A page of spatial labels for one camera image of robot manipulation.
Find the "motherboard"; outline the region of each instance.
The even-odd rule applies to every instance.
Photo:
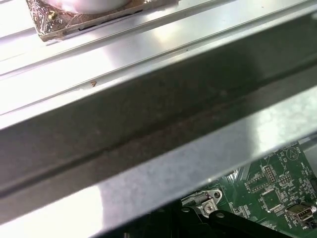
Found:
[[[317,179],[298,143],[290,144],[210,183],[219,210],[293,238],[316,238]]]

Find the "metal bracket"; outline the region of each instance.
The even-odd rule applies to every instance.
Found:
[[[222,192],[219,189],[204,190],[183,198],[182,205],[191,207],[197,214],[208,218],[210,213],[218,210],[217,204],[221,199]]]

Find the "white cylindrical object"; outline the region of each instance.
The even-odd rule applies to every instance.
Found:
[[[42,0],[64,11],[97,14],[115,10],[126,5],[130,0]]]

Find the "metal channel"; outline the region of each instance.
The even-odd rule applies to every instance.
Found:
[[[25,4],[17,1],[21,2],[2,3],[0,9],[9,12],[16,7],[26,11]],[[158,60],[175,49],[259,18],[264,18],[264,30],[272,20],[265,20],[266,17],[277,13],[290,15],[288,9],[295,17],[316,10],[315,4],[315,0],[182,0],[178,6],[145,12],[51,45],[37,38],[29,21],[24,30],[18,27],[13,32],[4,27],[0,38],[0,100],[6,103],[0,105],[0,128],[104,90],[114,80],[109,77],[112,72]],[[141,71],[152,70],[145,65]],[[117,78],[110,86],[118,82],[122,80]]]
[[[312,68],[294,75],[293,80],[307,80],[316,74],[316,70]],[[316,93],[315,86],[3,224],[0,235],[87,238],[110,231],[216,179],[232,168],[260,158],[277,146],[316,131]]]

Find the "screw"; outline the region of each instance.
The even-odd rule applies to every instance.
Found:
[[[188,207],[183,207],[181,210],[182,210],[182,212],[189,212],[190,211]]]
[[[219,192],[215,192],[215,193],[214,193],[214,197],[215,197],[215,198],[220,198],[220,193],[219,193]]]
[[[49,11],[48,12],[48,20],[49,21],[54,21],[56,18],[57,18],[56,11]]]
[[[224,218],[224,214],[221,213],[221,212],[218,212],[218,213],[216,214],[216,216],[217,216],[218,218]]]
[[[208,202],[208,203],[205,205],[205,212],[207,212],[208,214],[210,214],[212,211],[213,211],[212,203]]]
[[[312,210],[312,213],[316,213],[317,212],[317,207],[311,206],[311,210]]]

